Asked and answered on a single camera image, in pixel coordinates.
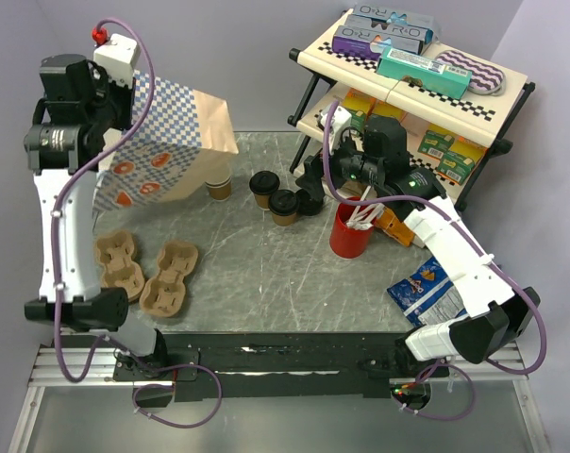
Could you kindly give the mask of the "black cup lid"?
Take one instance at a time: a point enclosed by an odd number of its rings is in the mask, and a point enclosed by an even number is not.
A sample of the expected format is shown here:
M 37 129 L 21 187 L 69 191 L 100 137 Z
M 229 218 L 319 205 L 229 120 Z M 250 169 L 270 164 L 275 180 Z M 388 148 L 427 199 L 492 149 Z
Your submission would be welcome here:
M 249 180 L 249 189 L 255 195 L 270 196 L 279 189 L 279 176 L 268 170 L 256 172 Z
M 279 216 L 289 216 L 298 212 L 299 200 L 295 192 L 279 189 L 269 197 L 269 210 Z

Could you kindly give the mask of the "brown paper cup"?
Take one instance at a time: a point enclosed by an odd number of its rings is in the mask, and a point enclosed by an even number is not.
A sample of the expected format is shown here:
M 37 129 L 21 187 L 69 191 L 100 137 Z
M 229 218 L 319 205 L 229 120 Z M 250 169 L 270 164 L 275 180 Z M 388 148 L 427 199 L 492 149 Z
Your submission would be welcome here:
M 293 211 L 291 213 L 280 213 L 280 212 L 276 212 L 276 211 L 272 211 L 272 219 L 275 222 L 276 225 L 280 226 L 280 227 L 287 227 L 292 225 L 297 218 L 297 212 Z
M 270 209 L 269 203 L 271 195 L 271 193 L 254 193 L 256 203 L 262 210 Z

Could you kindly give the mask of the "paper takeout bag blue handles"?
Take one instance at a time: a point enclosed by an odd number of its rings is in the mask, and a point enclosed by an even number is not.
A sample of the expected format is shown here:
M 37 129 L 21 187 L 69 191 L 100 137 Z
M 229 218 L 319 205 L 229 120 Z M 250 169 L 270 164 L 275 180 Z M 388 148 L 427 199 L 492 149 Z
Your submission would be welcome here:
M 97 211 L 181 200 L 205 181 L 231 176 L 238 154 L 226 100 L 155 78 L 140 128 L 99 164 Z

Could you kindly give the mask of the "cardboard cup carrier tray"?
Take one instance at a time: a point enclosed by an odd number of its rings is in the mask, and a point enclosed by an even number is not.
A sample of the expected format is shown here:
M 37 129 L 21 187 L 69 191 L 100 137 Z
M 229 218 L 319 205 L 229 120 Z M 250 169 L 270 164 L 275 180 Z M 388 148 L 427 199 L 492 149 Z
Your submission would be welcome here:
M 165 243 L 157 257 L 158 273 L 148 279 L 140 296 L 142 312 L 160 318 L 177 315 L 187 293 L 185 278 L 193 272 L 198 258 L 193 243 L 179 240 Z

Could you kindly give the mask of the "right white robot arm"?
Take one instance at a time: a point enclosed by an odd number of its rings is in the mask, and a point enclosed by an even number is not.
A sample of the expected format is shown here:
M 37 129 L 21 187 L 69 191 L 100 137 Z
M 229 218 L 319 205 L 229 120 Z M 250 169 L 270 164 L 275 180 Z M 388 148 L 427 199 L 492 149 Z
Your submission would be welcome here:
M 461 296 L 465 314 L 409 333 L 395 352 L 396 368 L 416 376 L 428 361 L 460 355 L 472 363 L 489 361 L 516 339 L 530 321 L 540 334 L 539 355 L 528 371 L 545 359 L 546 333 L 537 311 L 538 294 L 521 288 L 496 264 L 465 226 L 446 189 L 427 168 L 411 164 L 407 131 L 393 117 L 371 116 L 360 138 L 351 134 L 348 110 L 331 104 L 322 110 L 322 152 L 304 163 L 297 185 L 320 201 L 338 194 L 348 181 L 370 187 L 373 200 L 344 200 L 358 207 L 373 203 L 389 208 L 429 249 Z

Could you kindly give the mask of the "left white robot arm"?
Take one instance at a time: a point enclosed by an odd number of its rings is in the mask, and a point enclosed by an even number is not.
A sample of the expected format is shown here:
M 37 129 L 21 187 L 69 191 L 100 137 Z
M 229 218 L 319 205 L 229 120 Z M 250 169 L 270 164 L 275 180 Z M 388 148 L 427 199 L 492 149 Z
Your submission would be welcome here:
M 24 138 L 42 212 L 43 269 L 39 295 L 25 303 L 27 320 L 52 326 L 59 368 L 78 383 L 62 353 L 61 331 L 95 335 L 121 350 L 146 378 L 163 377 L 170 357 L 162 334 L 129 313 L 126 290 L 101 287 L 95 270 L 92 207 L 98 163 L 109 155 L 104 134 L 141 126 L 132 106 L 138 55 L 88 59 L 61 54 L 42 61 L 43 96 Z

